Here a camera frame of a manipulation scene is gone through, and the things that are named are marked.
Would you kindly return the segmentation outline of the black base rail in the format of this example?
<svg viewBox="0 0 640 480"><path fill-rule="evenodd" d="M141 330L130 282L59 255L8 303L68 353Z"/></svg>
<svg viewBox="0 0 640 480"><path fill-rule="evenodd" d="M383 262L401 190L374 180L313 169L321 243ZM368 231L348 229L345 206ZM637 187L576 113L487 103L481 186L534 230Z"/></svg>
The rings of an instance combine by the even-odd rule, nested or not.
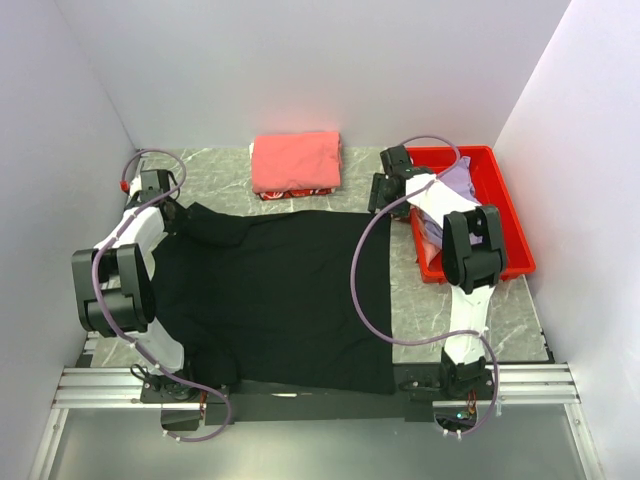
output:
<svg viewBox="0 0 640 480"><path fill-rule="evenodd" d="M438 402L484 401L494 393L488 374L474 387L444 388L436 378L436 365L431 363L396 365L394 379L394 392L384 395L248 380L223 386L221 393L231 403L234 422L386 418L431 422Z"/></svg>

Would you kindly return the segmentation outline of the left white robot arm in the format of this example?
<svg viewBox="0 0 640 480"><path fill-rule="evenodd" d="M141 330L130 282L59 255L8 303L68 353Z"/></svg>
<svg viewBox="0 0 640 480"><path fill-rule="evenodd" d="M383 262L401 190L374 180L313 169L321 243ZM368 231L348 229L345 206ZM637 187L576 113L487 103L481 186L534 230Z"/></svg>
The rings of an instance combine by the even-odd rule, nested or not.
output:
<svg viewBox="0 0 640 480"><path fill-rule="evenodd" d="M71 258L79 321L86 331L115 338L134 351L134 376L186 402L199 392L200 378L184 347L157 319L154 268L145 263L160 237L182 226L186 209L177 202L178 182L168 170L143 170L122 186L129 199L118 225Z"/></svg>

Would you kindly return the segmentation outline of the red plastic bin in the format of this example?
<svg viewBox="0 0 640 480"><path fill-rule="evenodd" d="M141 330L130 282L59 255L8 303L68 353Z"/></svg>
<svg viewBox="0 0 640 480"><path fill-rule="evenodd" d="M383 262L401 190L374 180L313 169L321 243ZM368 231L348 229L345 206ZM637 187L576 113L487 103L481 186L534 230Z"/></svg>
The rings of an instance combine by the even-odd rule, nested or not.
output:
<svg viewBox="0 0 640 480"><path fill-rule="evenodd" d="M449 147L408 147L407 150L416 166L426 166L436 173L444 171L454 160L454 152ZM495 206L500 212L507 254L507 268L501 280L509 281L533 273L536 264L492 149L471 145L461 146L459 150L462 156L471 159L469 170L475 197L482 204ZM422 281L427 284L445 283L441 254L431 254L424 249L416 211L410 211L409 219Z"/></svg>

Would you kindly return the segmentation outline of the aluminium frame rail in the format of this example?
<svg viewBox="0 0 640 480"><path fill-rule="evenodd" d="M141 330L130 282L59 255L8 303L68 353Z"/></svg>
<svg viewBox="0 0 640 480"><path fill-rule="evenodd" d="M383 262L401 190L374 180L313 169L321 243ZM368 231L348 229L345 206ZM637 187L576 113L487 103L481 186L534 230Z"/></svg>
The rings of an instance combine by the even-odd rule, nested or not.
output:
<svg viewBox="0 0 640 480"><path fill-rule="evenodd" d="M501 365L498 400L504 404L571 404L579 395L565 364ZM143 381L126 368L66 368L54 409L141 408Z"/></svg>

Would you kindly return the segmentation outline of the crumpled lavender t shirt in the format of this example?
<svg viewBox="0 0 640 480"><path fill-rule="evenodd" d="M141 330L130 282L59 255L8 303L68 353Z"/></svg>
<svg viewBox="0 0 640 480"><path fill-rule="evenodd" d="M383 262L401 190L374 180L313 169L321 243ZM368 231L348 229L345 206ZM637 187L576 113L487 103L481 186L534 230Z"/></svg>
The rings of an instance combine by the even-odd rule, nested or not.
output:
<svg viewBox="0 0 640 480"><path fill-rule="evenodd" d="M462 156L454 165L438 175L438 178L463 198L478 204L470 174L471 158Z"/></svg>

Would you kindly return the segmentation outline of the crumpled salmon t shirt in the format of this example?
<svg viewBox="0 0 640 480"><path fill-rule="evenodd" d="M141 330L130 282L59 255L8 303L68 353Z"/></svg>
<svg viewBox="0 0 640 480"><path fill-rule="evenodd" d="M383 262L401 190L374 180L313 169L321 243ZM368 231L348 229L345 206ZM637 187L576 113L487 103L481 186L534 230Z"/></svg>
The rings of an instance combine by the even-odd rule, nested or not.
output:
<svg viewBox="0 0 640 480"><path fill-rule="evenodd" d="M417 220L419 225L420 241L425 253L426 263L430 264L441 251L443 230L437 222L422 210L418 211Z"/></svg>

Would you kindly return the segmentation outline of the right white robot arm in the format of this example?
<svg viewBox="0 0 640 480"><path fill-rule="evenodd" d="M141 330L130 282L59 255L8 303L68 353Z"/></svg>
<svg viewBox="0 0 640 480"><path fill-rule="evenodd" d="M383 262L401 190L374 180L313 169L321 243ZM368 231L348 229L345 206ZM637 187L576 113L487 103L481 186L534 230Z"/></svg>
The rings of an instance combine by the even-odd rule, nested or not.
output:
<svg viewBox="0 0 640 480"><path fill-rule="evenodd" d="M450 331L438 371L437 389L445 398L460 399L490 377L485 337L490 299L507 266L501 217L493 205L480 205L447 186L434 173L409 168L401 175L373 176L368 210L374 218L356 250L364 246L377 221L397 207L413 206L442 230L441 261L451 287Z"/></svg>

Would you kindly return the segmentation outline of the black t shirt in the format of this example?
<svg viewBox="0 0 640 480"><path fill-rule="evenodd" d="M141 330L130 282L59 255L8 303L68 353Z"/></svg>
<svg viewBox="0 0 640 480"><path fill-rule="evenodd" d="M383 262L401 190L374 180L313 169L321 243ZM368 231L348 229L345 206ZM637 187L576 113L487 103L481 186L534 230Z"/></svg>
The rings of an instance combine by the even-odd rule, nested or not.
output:
<svg viewBox="0 0 640 480"><path fill-rule="evenodd" d="M362 213L189 210L154 250L152 285L195 381L393 392L388 219L357 251Z"/></svg>

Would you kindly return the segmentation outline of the folded pink t shirt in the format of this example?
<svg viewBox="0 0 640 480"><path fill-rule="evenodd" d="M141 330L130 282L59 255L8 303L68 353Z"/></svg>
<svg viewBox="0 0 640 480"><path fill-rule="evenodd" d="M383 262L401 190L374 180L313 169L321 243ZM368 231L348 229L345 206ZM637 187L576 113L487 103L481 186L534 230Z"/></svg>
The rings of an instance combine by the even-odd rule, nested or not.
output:
<svg viewBox="0 0 640 480"><path fill-rule="evenodd" d="M338 132L263 135L251 153L251 183L256 194L341 186Z"/></svg>

